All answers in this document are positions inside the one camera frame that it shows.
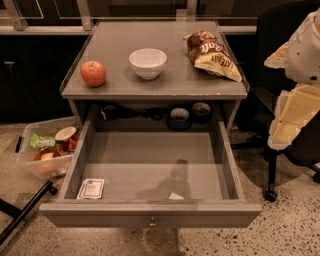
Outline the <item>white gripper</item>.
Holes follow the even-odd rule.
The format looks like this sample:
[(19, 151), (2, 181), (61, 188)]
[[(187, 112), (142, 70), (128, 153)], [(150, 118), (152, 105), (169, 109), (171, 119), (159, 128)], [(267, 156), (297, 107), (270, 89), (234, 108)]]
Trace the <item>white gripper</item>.
[(264, 65), (285, 69), (286, 76), (298, 82), (290, 92), (281, 92), (269, 128), (268, 146), (283, 150), (320, 111), (320, 86), (310, 85), (320, 83), (320, 9), (308, 14)]

